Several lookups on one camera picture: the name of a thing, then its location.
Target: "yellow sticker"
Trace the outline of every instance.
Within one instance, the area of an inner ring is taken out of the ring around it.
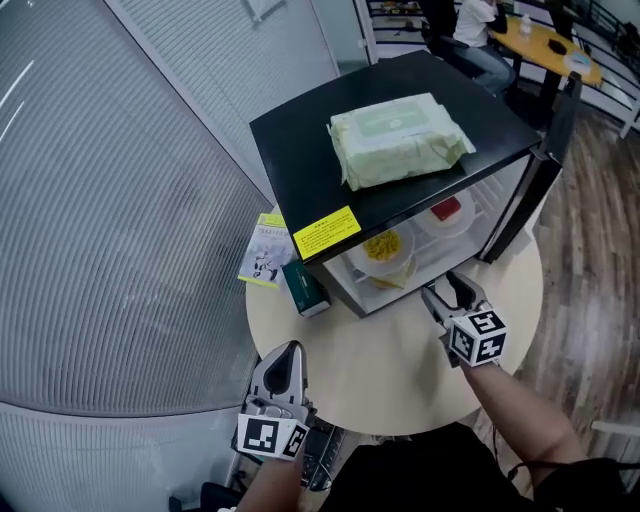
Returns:
[[[286,228],[284,217],[278,213],[261,213],[258,224],[263,226],[273,226],[275,228]]]
[[[310,226],[302,228],[294,233],[293,238],[300,250],[300,256],[306,260],[360,230],[360,224],[354,217],[351,208],[345,206]]]

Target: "mini fridge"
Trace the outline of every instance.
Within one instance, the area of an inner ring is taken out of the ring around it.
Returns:
[[[541,137],[456,69],[425,51],[381,61],[324,84],[251,123],[305,268],[360,317],[414,292],[470,258],[495,261],[544,201],[562,170],[581,83],[572,76]],[[451,169],[352,191],[327,133],[330,117],[429,92],[476,147]],[[441,221],[431,208],[454,196]],[[348,207],[359,229],[304,254],[295,233]],[[362,261],[363,243],[392,230],[393,261]]]

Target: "round table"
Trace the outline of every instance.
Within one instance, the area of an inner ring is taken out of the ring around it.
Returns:
[[[469,260],[459,271],[485,290],[509,334],[501,365],[513,373],[535,334],[542,305],[542,267],[535,241],[492,265]],[[288,291],[247,284],[246,305],[261,356],[290,340],[307,353],[307,396],[318,416],[377,435],[426,432],[479,407],[459,368],[440,345],[443,329],[419,291],[364,318],[333,300],[312,318],[298,315]]]
[[[558,92],[560,80],[563,76],[569,76],[572,71],[571,68],[565,64],[565,55],[554,53],[551,48],[549,48],[549,40],[553,39],[562,43],[567,49],[567,54],[578,52],[591,61],[591,70],[589,74],[581,75],[582,83],[599,85],[602,82],[602,69],[589,57],[589,55],[580,49],[579,46],[575,45],[567,38],[562,37],[554,30],[533,22],[531,24],[531,35],[529,38],[525,38],[520,35],[520,23],[520,18],[509,17],[507,19],[507,33],[499,34],[497,32],[492,32],[491,36],[518,55],[513,66],[518,74],[520,74],[522,57],[547,70],[539,99],[539,112],[542,117],[548,117],[548,112],[553,109],[553,102],[555,100],[556,93]]]

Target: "black fridge top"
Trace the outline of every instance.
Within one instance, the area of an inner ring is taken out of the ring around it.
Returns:
[[[476,147],[446,171],[353,192],[327,132],[330,117],[430,92]],[[349,206],[362,230],[307,258],[326,261],[526,155],[536,131],[504,103],[426,51],[340,77],[251,122],[251,130],[289,233]]]

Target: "black fridge door edge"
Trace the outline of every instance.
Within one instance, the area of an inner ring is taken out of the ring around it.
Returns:
[[[532,161],[510,204],[478,256],[482,261],[493,263],[502,255],[544,201],[560,175],[571,142],[581,92],[580,75],[571,73],[547,136],[533,152]]]

